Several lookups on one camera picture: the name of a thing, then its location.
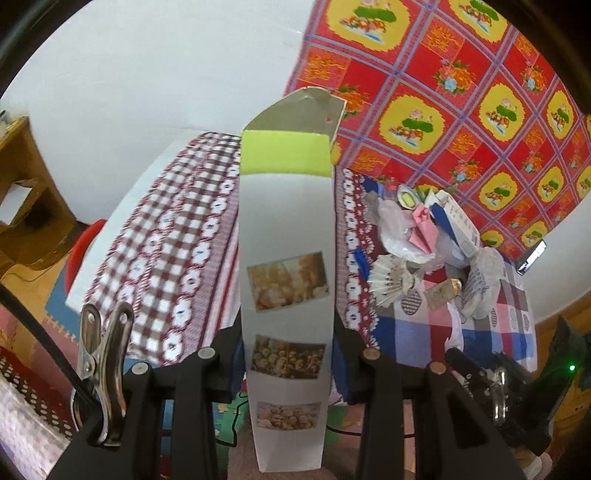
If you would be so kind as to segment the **silver ointment tube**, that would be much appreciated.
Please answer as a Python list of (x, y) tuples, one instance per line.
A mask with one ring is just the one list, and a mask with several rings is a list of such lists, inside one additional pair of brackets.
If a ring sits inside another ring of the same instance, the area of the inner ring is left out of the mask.
[(463, 284), (458, 278), (449, 278), (425, 291), (425, 298), (431, 311), (438, 310), (453, 302), (462, 293)]

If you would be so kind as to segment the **silver spring clamp right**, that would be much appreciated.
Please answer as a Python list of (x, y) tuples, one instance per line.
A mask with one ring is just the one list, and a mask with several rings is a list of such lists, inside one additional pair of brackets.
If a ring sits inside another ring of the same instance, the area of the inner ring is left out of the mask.
[(493, 373), (492, 385), (489, 388), (493, 406), (493, 423), (501, 426), (507, 418), (507, 372), (501, 367)]

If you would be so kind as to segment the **colourful foam floor mat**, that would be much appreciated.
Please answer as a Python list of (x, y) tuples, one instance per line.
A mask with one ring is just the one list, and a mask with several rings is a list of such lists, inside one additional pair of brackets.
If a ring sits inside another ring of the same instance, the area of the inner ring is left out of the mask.
[[(55, 342), (68, 364), (74, 366), (77, 357), (75, 339), (46, 311), (51, 288), (63, 285), (63, 281), (58, 278), (60, 269), (61, 266), (56, 265), (36, 272), (26, 267), (14, 266), (4, 274), (2, 284), (19, 299), (39, 324), (39, 328)], [(53, 360), (53, 356), (6, 307), (1, 308), (1, 346), (13, 352), (21, 363), (51, 386), (58, 393), (61, 401), (69, 395), (71, 384)], [(221, 455), (226, 457), (221, 462), (226, 479), (352, 479), (355, 476), (356, 453), (358, 453), (355, 448), (332, 443), (325, 450), (324, 464), (321, 469), (263, 473), (259, 471), (256, 464), (250, 424), (239, 428), (238, 446), (221, 447), (219, 450)]]

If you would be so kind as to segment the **smartphone on bed corner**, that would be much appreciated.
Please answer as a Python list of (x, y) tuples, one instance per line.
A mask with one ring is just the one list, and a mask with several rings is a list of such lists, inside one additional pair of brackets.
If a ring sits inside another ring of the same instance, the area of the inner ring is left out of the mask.
[(540, 239), (533, 247), (528, 249), (515, 263), (516, 272), (524, 276), (532, 265), (543, 255), (546, 250), (546, 242)]

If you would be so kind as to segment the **red floral headboard cloth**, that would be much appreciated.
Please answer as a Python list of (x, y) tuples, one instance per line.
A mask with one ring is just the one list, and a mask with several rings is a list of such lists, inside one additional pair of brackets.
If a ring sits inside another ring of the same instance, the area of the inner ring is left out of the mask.
[(346, 103), (335, 164), (450, 190), (510, 258), (589, 195), (589, 115), (483, 1), (318, 1), (288, 84), (303, 87)]

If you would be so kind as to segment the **patchwork heart bed sheet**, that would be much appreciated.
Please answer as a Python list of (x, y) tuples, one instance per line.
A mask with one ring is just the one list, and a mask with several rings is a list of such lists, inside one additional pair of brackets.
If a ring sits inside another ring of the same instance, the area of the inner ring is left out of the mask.
[[(204, 132), (165, 167), (125, 221), (87, 291), (84, 304), (108, 317), (121, 301), (135, 313), (128, 353), (155, 366), (179, 362), (228, 327), (240, 304), (238, 261), (239, 140)], [(521, 278), (507, 267), (492, 312), (462, 318), (454, 304), (431, 311), (425, 291), (455, 276), (443, 268), (407, 298), (376, 307), (356, 251), (384, 253), (370, 223), (370, 181), (349, 170), (335, 183), (335, 298), (346, 326), (403, 364), (423, 367), (445, 355), (454, 331), (465, 353), (489, 366), (505, 353), (528, 370), (538, 366), (536, 331)]]

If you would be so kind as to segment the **pink paper receipt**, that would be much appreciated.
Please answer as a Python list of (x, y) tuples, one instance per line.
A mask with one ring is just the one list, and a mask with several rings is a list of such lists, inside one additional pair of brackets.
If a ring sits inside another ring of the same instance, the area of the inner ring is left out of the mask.
[(432, 220), (431, 209), (421, 204), (413, 211), (412, 218), (415, 226), (409, 241), (425, 254), (433, 254), (437, 247), (439, 229)]

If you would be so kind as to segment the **silver spring clamp left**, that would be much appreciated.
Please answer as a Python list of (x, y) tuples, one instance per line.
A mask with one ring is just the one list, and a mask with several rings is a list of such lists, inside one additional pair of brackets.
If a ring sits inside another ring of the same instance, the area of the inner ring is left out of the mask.
[(101, 411), (101, 430), (95, 444), (121, 443), (127, 405), (123, 390), (123, 363), (134, 322), (132, 306), (120, 302), (109, 320), (87, 303), (80, 315), (77, 373)]

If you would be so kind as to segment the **clear plastic packaging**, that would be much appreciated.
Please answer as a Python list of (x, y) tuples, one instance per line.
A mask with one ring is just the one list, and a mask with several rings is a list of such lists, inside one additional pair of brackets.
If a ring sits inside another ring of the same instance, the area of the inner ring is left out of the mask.
[(393, 200), (382, 200), (379, 203), (379, 236), (386, 251), (412, 264), (424, 266), (428, 271), (450, 263), (453, 260), (451, 239), (437, 225), (439, 236), (436, 251), (433, 254), (425, 254), (409, 241), (415, 226), (412, 213), (413, 211), (403, 209)]

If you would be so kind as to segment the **white paper in shelf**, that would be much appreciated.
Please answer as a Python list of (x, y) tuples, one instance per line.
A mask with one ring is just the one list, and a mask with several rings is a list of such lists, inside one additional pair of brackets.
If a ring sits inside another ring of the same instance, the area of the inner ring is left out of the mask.
[(0, 222), (3, 225), (12, 225), (16, 221), (32, 191), (31, 187), (16, 183), (9, 187), (0, 205)]

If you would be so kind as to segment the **white plastic bag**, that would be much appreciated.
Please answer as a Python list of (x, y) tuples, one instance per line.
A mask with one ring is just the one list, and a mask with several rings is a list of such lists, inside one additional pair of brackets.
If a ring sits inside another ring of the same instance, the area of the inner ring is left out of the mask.
[(461, 313), (466, 318), (483, 319), (496, 305), (505, 262), (498, 250), (480, 249), (470, 261), (470, 272), (463, 287)]

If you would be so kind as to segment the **white green selfie stick box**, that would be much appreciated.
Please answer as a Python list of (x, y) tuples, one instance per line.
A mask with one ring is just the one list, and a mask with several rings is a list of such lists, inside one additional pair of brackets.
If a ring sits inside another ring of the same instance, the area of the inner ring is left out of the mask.
[(242, 339), (264, 473), (322, 464), (335, 323), (332, 144), (346, 103), (304, 87), (253, 118), (240, 143)]

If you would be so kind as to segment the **white bed frame side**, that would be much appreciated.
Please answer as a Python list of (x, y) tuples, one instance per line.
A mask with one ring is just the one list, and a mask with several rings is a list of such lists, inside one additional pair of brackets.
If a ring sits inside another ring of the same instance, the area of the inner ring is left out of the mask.
[(76, 314), (84, 304), (98, 269), (107, 256), (111, 244), (118, 236), (125, 221), (131, 216), (136, 205), (147, 194), (151, 185), (160, 176), (165, 167), (184, 149), (190, 140), (197, 138), (204, 130), (184, 129), (143, 171), (133, 186), (123, 196), (106, 224), (91, 242), (84, 255), (81, 266), (67, 295), (65, 304)]

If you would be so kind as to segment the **white blue printed box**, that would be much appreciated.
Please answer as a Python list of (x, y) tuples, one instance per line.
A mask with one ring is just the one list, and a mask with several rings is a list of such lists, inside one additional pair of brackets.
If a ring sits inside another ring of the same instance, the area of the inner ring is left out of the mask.
[(471, 260), (482, 248), (480, 232), (455, 198), (444, 190), (437, 193), (430, 191), (425, 206), (431, 209), (436, 224), (443, 228), (464, 256)]

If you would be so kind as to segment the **wooden desk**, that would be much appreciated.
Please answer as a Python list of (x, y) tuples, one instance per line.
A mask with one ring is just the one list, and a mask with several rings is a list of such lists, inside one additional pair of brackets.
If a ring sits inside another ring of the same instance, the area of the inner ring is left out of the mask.
[(62, 259), (80, 234), (36, 145), (29, 118), (18, 118), (1, 138), (1, 272), (15, 265), (44, 270)]

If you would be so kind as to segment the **silver spring clamp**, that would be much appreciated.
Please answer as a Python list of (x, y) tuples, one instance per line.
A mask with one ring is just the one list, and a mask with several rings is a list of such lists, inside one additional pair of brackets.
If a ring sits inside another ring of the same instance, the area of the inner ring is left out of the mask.
[(507, 418), (507, 372), (501, 367), (493, 373), (492, 385), (489, 388), (493, 406), (493, 423), (501, 426)]
[(127, 405), (123, 390), (123, 363), (134, 322), (132, 306), (120, 302), (109, 320), (87, 303), (80, 315), (77, 373), (101, 411), (101, 430), (95, 444), (121, 443)]

